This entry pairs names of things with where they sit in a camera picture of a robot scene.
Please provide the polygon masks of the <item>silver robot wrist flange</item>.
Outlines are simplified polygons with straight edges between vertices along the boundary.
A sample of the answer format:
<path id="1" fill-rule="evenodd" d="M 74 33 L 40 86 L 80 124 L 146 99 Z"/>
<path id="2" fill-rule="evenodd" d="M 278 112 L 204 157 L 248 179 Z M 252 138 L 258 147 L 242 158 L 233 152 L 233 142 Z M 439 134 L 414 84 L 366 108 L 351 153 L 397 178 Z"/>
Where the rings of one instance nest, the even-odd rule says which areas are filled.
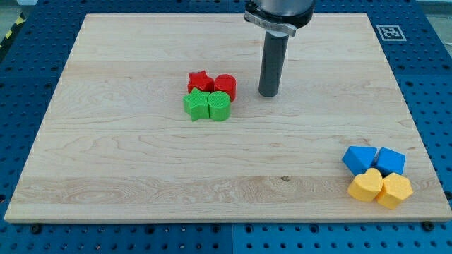
<path id="1" fill-rule="evenodd" d="M 315 5 L 315 0 L 251 0 L 244 19 L 276 37 L 294 37 L 310 22 Z"/>

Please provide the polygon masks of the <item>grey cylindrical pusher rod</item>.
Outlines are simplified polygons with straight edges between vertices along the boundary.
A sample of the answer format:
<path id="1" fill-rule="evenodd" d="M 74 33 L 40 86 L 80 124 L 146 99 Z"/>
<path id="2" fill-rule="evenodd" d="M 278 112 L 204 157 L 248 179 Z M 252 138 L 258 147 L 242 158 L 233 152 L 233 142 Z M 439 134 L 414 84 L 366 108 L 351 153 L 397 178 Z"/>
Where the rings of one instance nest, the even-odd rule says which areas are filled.
<path id="1" fill-rule="evenodd" d="M 277 95 L 289 35 L 266 31 L 258 91 L 264 97 Z"/>

